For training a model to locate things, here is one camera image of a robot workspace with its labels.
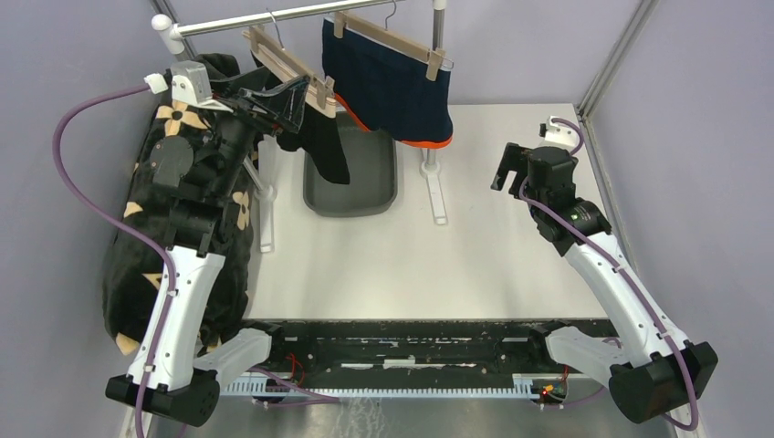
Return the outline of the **wooden clip hanger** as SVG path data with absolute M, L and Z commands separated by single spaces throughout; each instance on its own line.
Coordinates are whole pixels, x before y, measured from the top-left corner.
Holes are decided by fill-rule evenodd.
M 424 63 L 426 65 L 425 77 L 435 81 L 441 70 L 451 71 L 455 66 L 454 61 L 446 56 L 443 47 L 446 8 L 447 1 L 433 1 L 432 44 L 429 47 L 389 30 L 387 28 L 388 18 L 384 20 L 384 25 L 379 27 L 350 11 L 336 12 L 333 15 L 334 36 L 342 39 L 344 31 L 350 30 L 367 37 L 411 59 Z
M 272 23 L 272 26 L 273 36 L 266 31 L 264 25 L 250 26 L 243 32 L 252 56 L 282 82 L 298 76 L 310 76 L 307 104 L 329 118 L 336 118 L 338 102 L 334 93 L 335 80 L 319 74 L 288 51 L 277 22 Z

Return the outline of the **black underwear white waistband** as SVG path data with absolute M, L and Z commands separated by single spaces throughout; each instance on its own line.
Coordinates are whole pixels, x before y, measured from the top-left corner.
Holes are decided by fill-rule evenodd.
M 315 165 L 319 175 L 334 184 L 349 184 L 350 171 L 341 145 L 338 124 L 309 104 L 298 132 L 283 131 L 277 137 L 283 151 L 302 149 Z

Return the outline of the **navy orange underwear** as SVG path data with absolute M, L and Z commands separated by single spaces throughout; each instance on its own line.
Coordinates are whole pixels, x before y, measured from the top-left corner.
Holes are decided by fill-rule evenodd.
M 425 148 L 419 133 L 426 65 L 350 30 L 336 38 L 329 18 L 321 38 L 324 73 L 335 80 L 336 100 L 359 126 Z

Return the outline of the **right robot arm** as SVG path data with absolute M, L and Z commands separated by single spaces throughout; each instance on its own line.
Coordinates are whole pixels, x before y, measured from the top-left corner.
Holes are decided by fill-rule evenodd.
M 657 305 L 633 272 L 610 223 L 593 202 L 577 196 L 577 158 L 555 146 L 508 143 L 491 187 L 528 205 L 539 234 L 583 279 L 618 335 L 604 341 L 563 322 L 539 328 L 528 362 L 539 371 L 565 365 L 607 390 L 633 423 L 664 417 L 674 427 L 699 425 L 698 401 L 718 356 L 708 342 L 694 343 Z

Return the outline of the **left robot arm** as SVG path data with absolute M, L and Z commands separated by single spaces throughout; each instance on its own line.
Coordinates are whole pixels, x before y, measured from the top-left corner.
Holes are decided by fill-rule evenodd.
M 203 135 L 195 145 L 170 131 L 154 146 L 152 184 L 173 198 L 159 241 L 143 243 L 163 261 L 160 289 L 137 355 L 129 369 L 108 381 L 107 396 L 133 405 L 137 417 L 154 414 L 199 427 L 212 416 L 221 390 L 257 364 L 280 369 L 287 346 L 271 331 L 241 328 L 212 352 L 199 354 L 197 339 L 207 302 L 226 262 L 238 211 L 230 193 L 252 149 L 255 134 L 298 129 L 304 114 L 306 77 L 264 89 L 175 73 L 146 79 L 154 93 L 169 92 Z

